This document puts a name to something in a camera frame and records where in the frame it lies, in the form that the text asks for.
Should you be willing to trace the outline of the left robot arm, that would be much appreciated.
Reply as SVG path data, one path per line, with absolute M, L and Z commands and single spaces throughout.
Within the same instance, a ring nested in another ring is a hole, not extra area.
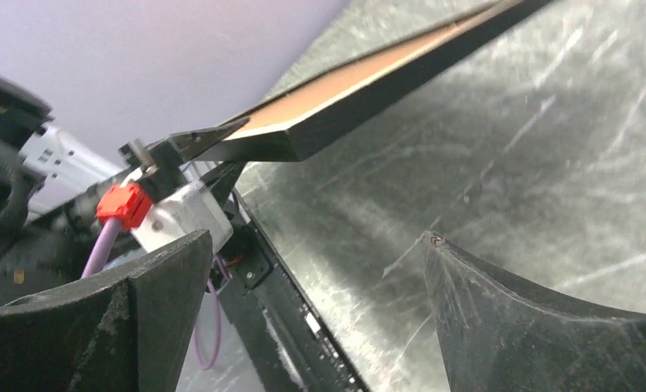
M 0 328 L 56 317 L 193 318 L 212 259 L 230 239 L 232 180 L 187 180 L 181 167 L 245 118 L 133 145 L 126 169 L 57 141 L 50 107 L 0 78 Z

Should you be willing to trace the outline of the brown backing board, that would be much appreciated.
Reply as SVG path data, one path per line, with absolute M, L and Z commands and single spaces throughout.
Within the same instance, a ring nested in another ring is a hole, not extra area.
M 476 26 L 477 23 L 486 20 L 486 16 L 485 11 L 463 16 L 456 21 L 392 42 L 378 48 L 377 51 L 321 73 L 255 109 L 248 115 L 248 124 L 227 140 L 271 133 L 310 118 L 333 103 L 369 86 L 371 82 L 378 81 L 399 67 L 407 65 L 411 60 L 418 59 L 449 38 L 455 38 L 468 27 Z

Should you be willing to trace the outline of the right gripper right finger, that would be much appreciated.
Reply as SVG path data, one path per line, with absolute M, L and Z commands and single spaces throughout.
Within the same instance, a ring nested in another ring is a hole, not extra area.
M 646 391 L 646 314 L 565 295 L 422 235 L 453 391 Z

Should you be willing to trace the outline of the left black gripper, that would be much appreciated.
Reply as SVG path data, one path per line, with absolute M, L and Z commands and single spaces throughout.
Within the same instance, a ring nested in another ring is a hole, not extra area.
M 79 247 L 90 245 L 110 219 L 121 222 L 117 253 L 131 246 L 128 232 L 140 226 L 149 209 L 187 183 L 180 167 L 193 161 L 244 127 L 249 117 L 216 127 L 171 134 L 147 147 L 127 143 L 119 153 L 127 169 L 97 181 L 86 190 L 33 220 L 30 226 L 65 234 Z M 200 177 L 220 207 L 234 190 L 247 162 L 222 162 Z

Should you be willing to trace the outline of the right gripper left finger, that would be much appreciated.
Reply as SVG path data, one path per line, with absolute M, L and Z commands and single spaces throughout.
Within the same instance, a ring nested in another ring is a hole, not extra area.
M 59 287 L 0 291 L 0 391 L 173 391 L 212 238 L 196 230 Z

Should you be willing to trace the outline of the wooden picture frame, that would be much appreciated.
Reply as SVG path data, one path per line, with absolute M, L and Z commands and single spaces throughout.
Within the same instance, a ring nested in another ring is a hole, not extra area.
M 249 136 L 237 140 L 227 140 L 227 137 L 198 158 L 231 162 L 287 163 L 305 161 L 367 120 L 402 100 L 419 87 L 422 87 L 443 71 L 472 55 L 495 38 L 500 37 L 509 29 L 533 16 L 548 4 L 547 1 L 491 1 L 444 22 L 433 24 L 428 28 L 400 38 L 398 40 L 411 37 L 438 25 L 456 21 L 463 16 L 470 16 L 484 11 L 487 13 L 486 20 L 477 23 L 476 26 L 468 27 L 466 31 L 459 33 L 455 38 L 449 38 L 446 42 L 438 45 L 437 48 L 419 56 L 418 59 L 411 60 L 407 65 L 399 67 L 399 69 L 390 72 L 389 75 L 380 78 L 378 81 L 371 82 L 369 86 L 363 87 L 350 96 L 333 103 L 326 109 L 313 114 L 310 118 L 291 126 L 285 126 L 282 130 L 258 136 Z M 265 102 L 235 116 L 227 122 L 237 118 L 249 117 L 249 114 L 261 107 Z

